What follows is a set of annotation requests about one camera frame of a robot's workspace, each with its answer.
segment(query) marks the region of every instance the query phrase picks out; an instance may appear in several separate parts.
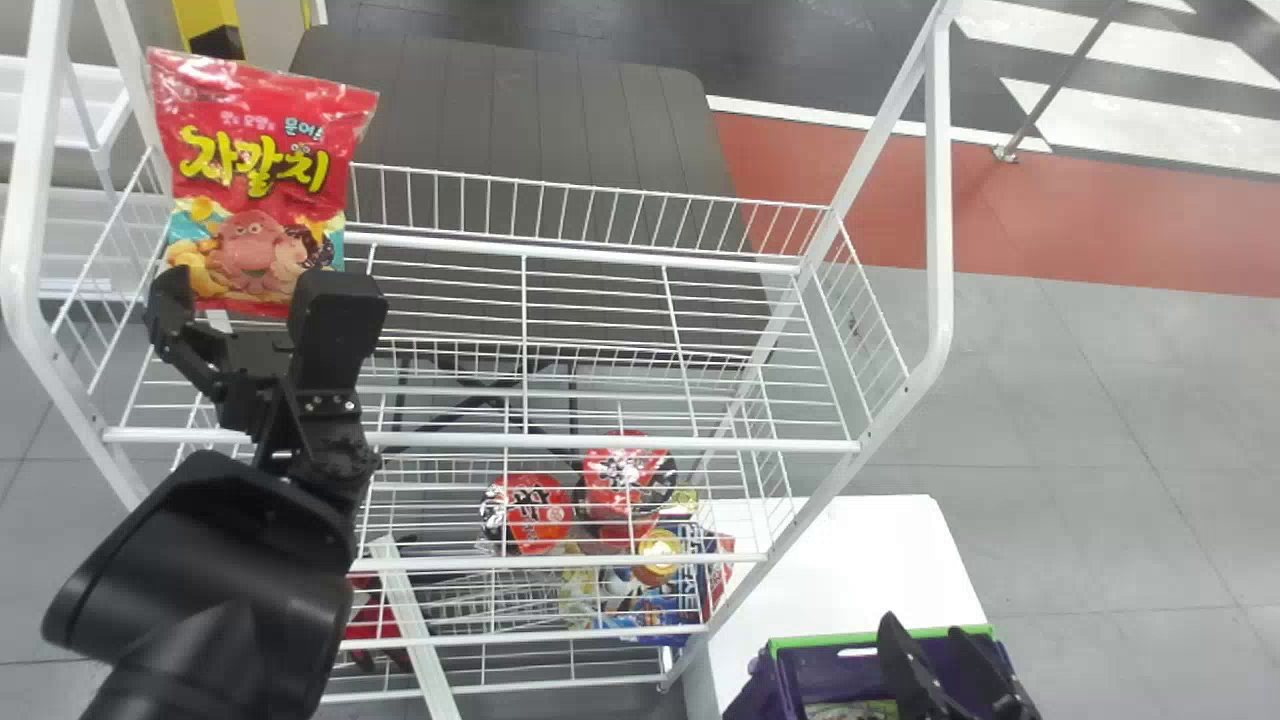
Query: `cartoon octopus illustration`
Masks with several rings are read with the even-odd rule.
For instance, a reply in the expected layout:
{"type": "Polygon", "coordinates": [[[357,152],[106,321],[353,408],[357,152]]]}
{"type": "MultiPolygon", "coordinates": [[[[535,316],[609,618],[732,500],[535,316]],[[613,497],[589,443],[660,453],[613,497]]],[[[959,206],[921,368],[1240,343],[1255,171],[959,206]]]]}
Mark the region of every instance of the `cartoon octopus illustration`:
{"type": "Polygon", "coordinates": [[[248,295],[292,293],[303,272],[307,247],[262,210],[242,210],[227,218],[214,236],[210,275],[248,295]]]}

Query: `green rim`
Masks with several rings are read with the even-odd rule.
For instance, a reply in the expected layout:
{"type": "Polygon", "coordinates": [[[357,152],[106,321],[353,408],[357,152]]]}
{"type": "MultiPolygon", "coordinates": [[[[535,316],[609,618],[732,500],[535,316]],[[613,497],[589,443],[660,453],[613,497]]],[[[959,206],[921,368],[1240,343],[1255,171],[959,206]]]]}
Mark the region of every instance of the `green rim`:
{"type": "MultiPolygon", "coordinates": [[[[915,639],[923,638],[941,638],[947,634],[952,625],[946,628],[916,628],[908,630],[908,633],[915,639]]],[[[973,635],[987,635],[991,639],[996,639],[996,630],[991,625],[959,625],[959,628],[973,635]]],[[[876,633],[854,633],[854,634],[833,634],[833,635],[795,635],[790,638],[771,638],[769,639],[769,656],[774,660],[778,659],[778,651],[783,648],[796,648],[796,647],[827,647],[827,646],[856,646],[856,644],[876,644],[876,633]]]]}

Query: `wire basket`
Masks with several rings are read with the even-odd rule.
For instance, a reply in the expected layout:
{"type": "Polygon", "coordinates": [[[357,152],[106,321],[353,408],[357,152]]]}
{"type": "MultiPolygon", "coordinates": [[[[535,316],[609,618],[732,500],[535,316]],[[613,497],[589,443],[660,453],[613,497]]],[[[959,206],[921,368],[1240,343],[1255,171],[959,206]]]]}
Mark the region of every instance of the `wire basket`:
{"type": "MultiPolygon", "coordinates": [[[[390,310],[356,388],[366,436],[384,456],[356,515],[352,566],[352,583],[364,583],[375,605],[357,607],[371,616],[352,618],[361,637],[342,646],[330,701],[426,692],[397,667],[399,651],[424,647],[439,653],[456,693],[655,679],[669,687],[678,678],[692,653],[641,638],[704,642],[946,359],[954,5],[933,9],[829,204],[352,165],[346,272],[376,278],[390,310]],[[925,74],[931,338],[924,360],[908,368],[846,214],[925,74]],[[600,573],[652,560],[640,553],[648,530],[630,506],[622,520],[607,520],[575,500],[570,534],[539,553],[477,543],[495,482],[541,473],[575,488],[589,451],[623,448],[660,450],[678,471],[678,495],[645,521],[684,523],[716,539],[682,542],[669,562],[701,577],[733,568],[741,580],[721,594],[663,591],[687,611],[677,623],[603,621],[628,611],[616,607],[625,598],[604,589],[600,573]],[[622,523],[621,550],[591,552],[609,523],[622,523]],[[575,573],[598,579],[593,597],[567,606],[559,588],[575,573]],[[394,584],[399,600],[379,598],[375,579],[394,584]],[[384,610],[411,612],[421,632],[388,635],[384,610]]],[[[44,70],[24,91],[13,173],[29,182],[10,188],[0,300],[68,432],[132,507],[148,491],[134,459],[177,465],[197,448],[242,459],[253,448],[218,427],[212,405],[155,356],[137,323],[145,290],[164,269],[160,154],[141,155],[91,245],[60,243],[47,223],[51,163],[42,149],[55,137],[42,118],[56,106],[54,68],[65,53],[65,23],[52,20],[67,12],[64,3],[38,8],[50,31],[33,33],[31,67],[44,70]]],[[[119,37],[132,38],[128,27],[108,27],[118,53],[129,47],[119,37]]],[[[136,50],[123,68],[141,67],[136,50]]],[[[143,97],[141,78],[123,74],[138,90],[131,95],[143,97]]],[[[133,109],[156,147],[146,105],[133,109]]],[[[206,320],[279,328],[261,318],[206,320]]]]}

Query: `gray tile floor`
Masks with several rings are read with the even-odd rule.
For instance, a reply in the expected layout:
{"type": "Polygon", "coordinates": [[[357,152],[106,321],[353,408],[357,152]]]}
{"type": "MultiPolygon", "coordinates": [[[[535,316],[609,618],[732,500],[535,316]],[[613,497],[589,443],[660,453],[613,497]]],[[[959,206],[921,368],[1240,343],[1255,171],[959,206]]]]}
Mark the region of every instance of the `gray tile floor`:
{"type": "MultiPolygon", "coordinates": [[[[923,277],[869,274],[918,356],[923,277]]],[[[1046,716],[1270,716],[1280,701],[1280,300],[960,275],[956,302],[942,380],[847,492],[940,501],[1046,716]]],[[[0,372],[0,697],[6,716],[74,716],[102,670],[42,643],[38,620],[123,511],[60,418],[31,411],[47,401],[8,337],[0,372]]],[[[152,480],[164,469],[140,462],[152,480]]],[[[467,710],[595,717],[609,707],[589,694],[573,711],[547,696],[467,710]]],[[[681,715],[672,696],[630,701],[630,714],[609,715],[681,715]]],[[[425,714],[390,703],[320,716],[425,714]]]]}

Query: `red floor stripe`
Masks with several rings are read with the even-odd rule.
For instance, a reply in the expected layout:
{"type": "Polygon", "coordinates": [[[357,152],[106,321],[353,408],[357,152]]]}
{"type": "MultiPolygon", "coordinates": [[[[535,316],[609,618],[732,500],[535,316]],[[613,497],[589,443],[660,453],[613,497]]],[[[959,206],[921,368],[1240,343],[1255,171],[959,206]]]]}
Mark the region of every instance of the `red floor stripe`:
{"type": "MultiPolygon", "coordinates": [[[[741,197],[829,201],[865,135],[714,117],[741,197]]],[[[952,165],[960,272],[1280,297],[1280,183],[970,143],[952,165]]],[[[867,264],[924,264],[920,138],[890,140],[849,228],[867,264]]]]}

